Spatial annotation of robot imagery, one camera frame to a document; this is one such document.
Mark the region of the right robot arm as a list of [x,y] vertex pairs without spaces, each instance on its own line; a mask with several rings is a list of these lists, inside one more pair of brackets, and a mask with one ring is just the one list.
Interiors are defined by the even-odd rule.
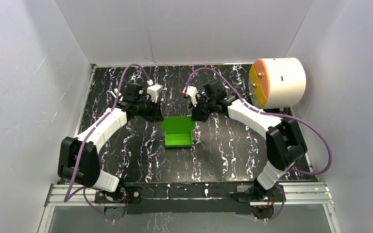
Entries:
[[237,94],[227,94],[220,81],[204,85],[204,94],[188,86],[183,91],[190,99],[193,121],[205,122],[212,113],[223,114],[245,124],[266,141],[267,163],[254,180],[254,186],[237,196],[266,201],[273,195],[278,180],[307,152],[307,146],[296,120],[270,116],[250,107]]

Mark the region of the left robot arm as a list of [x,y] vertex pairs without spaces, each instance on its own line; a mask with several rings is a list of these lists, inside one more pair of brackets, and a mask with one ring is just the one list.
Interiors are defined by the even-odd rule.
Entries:
[[119,177],[101,169],[99,152],[110,137],[125,124],[141,117],[148,122],[162,122],[160,94],[164,88],[153,84],[147,88],[130,83],[118,94],[118,101],[84,132],[65,137],[61,142],[57,174],[64,180],[106,191],[114,202],[125,198],[126,190]]

